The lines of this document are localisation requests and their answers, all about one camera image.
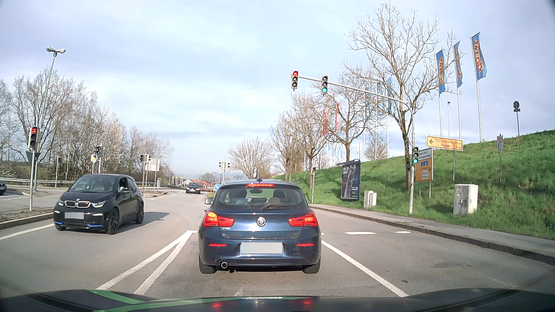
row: road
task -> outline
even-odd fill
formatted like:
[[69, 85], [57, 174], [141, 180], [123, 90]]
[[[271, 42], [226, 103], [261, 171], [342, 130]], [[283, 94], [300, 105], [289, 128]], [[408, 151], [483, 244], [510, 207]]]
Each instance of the road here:
[[322, 230], [318, 274], [198, 269], [196, 231], [204, 195], [173, 191], [145, 199], [142, 225], [116, 235], [67, 230], [51, 220], [0, 230], [0, 276], [19, 289], [110, 289], [155, 298], [248, 295], [404, 296], [495, 287], [555, 293], [545, 263], [370, 221], [316, 211]]
[[[60, 195], [67, 190], [67, 188], [59, 189], [41, 189], [38, 190], [48, 192], [51, 195], [33, 196], [33, 208], [50, 208], [54, 207]], [[29, 196], [17, 195], [12, 193], [4, 193], [0, 195], [0, 213], [19, 211], [21, 209], [29, 209]]]

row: tire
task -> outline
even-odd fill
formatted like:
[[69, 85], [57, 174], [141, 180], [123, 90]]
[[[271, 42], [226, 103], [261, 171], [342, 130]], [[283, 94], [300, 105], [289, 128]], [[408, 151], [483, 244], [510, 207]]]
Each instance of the tire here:
[[135, 223], [141, 224], [144, 221], [144, 204], [139, 204], [139, 209], [137, 209], [137, 216], [135, 217]]
[[214, 274], [216, 273], [216, 268], [211, 265], [206, 265], [200, 260], [199, 255], [199, 269], [202, 274]]
[[114, 235], [118, 232], [118, 227], [119, 211], [117, 208], [114, 208], [112, 209], [112, 212], [110, 213], [110, 218], [108, 219], [108, 229], [106, 230], [106, 233], [108, 233], [108, 235]]
[[316, 264], [308, 266], [308, 267], [304, 268], [302, 271], [305, 274], [316, 274], [316, 273], [318, 273], [318, 271], [320, 271], [320, 260], [321, 259], [318, 259], [318, 262]]

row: grass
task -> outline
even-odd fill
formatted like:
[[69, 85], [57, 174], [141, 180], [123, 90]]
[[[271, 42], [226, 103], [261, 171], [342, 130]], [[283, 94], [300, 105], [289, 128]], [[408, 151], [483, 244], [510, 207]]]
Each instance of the grass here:
[[[496, 141], [466, 144], [455, 156], [453, 182], [452, 151], [434, 151], [431, 198], [428, 182], [416, 183], [411, 217], [555, 239], [555, 130], [504, 139], [501, 184]], [[340, 199], [341, 168], [317, 170], [314, 203], [362, 209], [364, 190], [373, 190], [377, 205], [371, 210], [408, 215], [403, 157], [364, 162], [360, 178], [361, 200], [348, 202]], [[295, 173], [291, 180], [310, 199], [309, 173]], [[453, 215], [455, 184], [479, 186], [475, 213]]]

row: car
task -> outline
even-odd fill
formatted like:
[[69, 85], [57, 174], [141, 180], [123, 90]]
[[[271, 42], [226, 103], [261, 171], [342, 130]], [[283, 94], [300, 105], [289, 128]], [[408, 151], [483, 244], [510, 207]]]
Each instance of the car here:
[[6, 186], [6, 183], [4, 181], [0, 180], [0, 195], [4, 195], [7, 188], [8, 187]]
[[124, 174], [85, 174], [54, 208], [57, 230], [91, 229], [113, 235], [126, 222], [141, 224], [144, 202], [135, 180]]
[[189, 194], [189, 193], [200, 194], [200, 185], [196, 182], [191, 182], [187, 184], [187, 188], [185, 188], [185, 194]]
[[316, 214], [293, 182], [238, 180], [223, 184], [198, 230], [199, 269], [320, 270], [321, 236]]

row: blue hatchback car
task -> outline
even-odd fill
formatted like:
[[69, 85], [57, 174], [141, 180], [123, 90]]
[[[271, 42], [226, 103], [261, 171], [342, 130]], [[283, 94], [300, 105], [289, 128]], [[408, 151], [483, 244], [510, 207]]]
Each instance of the blue hatchback car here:
[[199, 228], [199, 269], [320, 270], [316, 215], [302, 190], [282, 180], [238, 180], [208, 198]]

